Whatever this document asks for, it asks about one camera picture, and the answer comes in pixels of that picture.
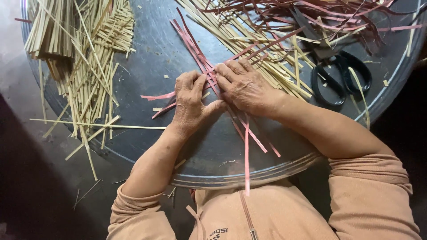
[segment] scissor blade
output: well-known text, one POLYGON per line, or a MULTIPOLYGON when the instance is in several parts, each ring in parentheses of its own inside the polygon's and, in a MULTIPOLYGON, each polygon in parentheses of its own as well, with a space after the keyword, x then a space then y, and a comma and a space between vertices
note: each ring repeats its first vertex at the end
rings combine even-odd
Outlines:
MULTIPOLYGON (((300 27, 305 26, 305 28, 302 30, 304 35, 307 38, 310 38, 312 40, 318 40, 322 39, 322 37, 314 30, 314 28, 308 23, 308 20, 304 17, 304 15, 294 6, 294 11, 290 10, 293 17, 295 18, 295 21, 300 27)), ((320 40, 320 45, 315 46, 313 48, 315 54, 317 55, 317 58, 319 60, 328 59, 336 55, 336 52, 326 43, 326 40, 322 39, 320 40)))

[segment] scissors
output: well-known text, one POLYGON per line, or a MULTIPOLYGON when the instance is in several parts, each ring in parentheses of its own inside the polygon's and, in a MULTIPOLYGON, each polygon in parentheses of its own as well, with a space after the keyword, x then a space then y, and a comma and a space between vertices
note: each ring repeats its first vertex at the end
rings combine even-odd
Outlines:
POLYGON ((372 84, 372 74, 368 67, 357 57, 349 54, 346 51, 336 52, 333 50, 327 43, 326 40, 323 39, 308 23, 308 20, 303 16, 303 14, 294 6, 294 10, 290 10, 293 17, 295 18, 297 24, 300 27, 305 27, 302 31, 307 38, 316 40, 320 39, 320 44, 314 46, 313 53, 315 55, 317 65, 313 68, 311 72, 311 87, 314 92, 314 97, 320 102, 327 106, 340 106, 342 105, 347 96, 349 94, 360 95, 360 89, 357 85, 353 83, 353 80, 350 76, 350 71, 348 67, 351 67, 358 71, 363 80, 360 81, 362 92, 366 92, 369 90, 372 84), (337 80, 326 73, 326 70, 321 66, 322 61, 330 59, 331 63, 334 64, 340 73, 342 86, 337 80), (322 94, 320 93, 319 83, 318 83, 318 75, 322 76, 325 79, 325 82, 332 88, 332 90, 338 95, 339 100, 336 102, 327 101, 322 94))

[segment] person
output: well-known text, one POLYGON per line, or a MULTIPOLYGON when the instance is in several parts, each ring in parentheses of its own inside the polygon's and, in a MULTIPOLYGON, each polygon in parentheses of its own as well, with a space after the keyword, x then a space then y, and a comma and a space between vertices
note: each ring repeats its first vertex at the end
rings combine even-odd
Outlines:
POLYGON ((135 163, 117 190, 108 240, 175 239, 158 200, 185 141, 226 102, 267 117, 306 137, 329 158, 332 215, 327 222, 288 181, 243 190, 196 190, 191 240, 421 239, 409 207, 412 186, 393 151, 354 120, 273 89, 241 59, 218 64, 224 100, 201 102, 206 75, 176 79, 176 112, 159 140, 135 163))

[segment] floor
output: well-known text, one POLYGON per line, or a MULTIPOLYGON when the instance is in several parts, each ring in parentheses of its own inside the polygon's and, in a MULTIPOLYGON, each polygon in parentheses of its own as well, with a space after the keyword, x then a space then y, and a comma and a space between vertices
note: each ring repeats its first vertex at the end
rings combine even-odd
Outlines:
MULTIPOLYGON (((0 44, 0 222, 8 223, 8 234, 23 240, 105 239, 119 185, 112 182, 126 179, 129 170, 112 166, 93 154, 102 179, 93 187, 84 151, 64 160, 80 144, 68 137, 70 132, 65 126, 59 124, 48 138, 41 137, 50 125, 28 120, 42 118, 42 111, 40 89, 23 50, 20 24, 12 20, 20 16, 19 3, 0 2, 0 11, 0 33, 7 33, 0 44), (73 210, 78 190, 79 196, 90 191, 73 210)), ((426 69, 414 71, 401 94, 372 127, 408 170, 414 188, 410 204, 423 239, 427 239, 427 108, 422 92, 427 87, 426 74, 426 69)), ((49 106, 47 117, 56 118, 49 106)), ((330 215, 327 178, 325 163, 293 178, 325 218, 330 215)), ((164 196, 162 210, 177 239, 188 239, 194 225, 193 217, 185 210, 191 205, 190 195, 186 189, 177 188, 174 200, 175 208, 164 196)))

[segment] hand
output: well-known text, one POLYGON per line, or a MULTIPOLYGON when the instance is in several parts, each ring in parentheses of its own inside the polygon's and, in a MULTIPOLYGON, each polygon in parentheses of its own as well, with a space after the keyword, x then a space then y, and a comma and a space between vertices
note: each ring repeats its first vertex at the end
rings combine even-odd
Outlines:
POLYGON ((284 92, 274 89, 246 59, 220 63, 215 71, 227 102, 256 116, 270 117, 274 113, 278 96, 284 92))
POLYGON ((223 100, 203 105, 202 91, 206 78, 194 70, 176 79, 176 111, 171 125, 177 127, 185 138, 191 136, 209 115, 226 107, 223 100))

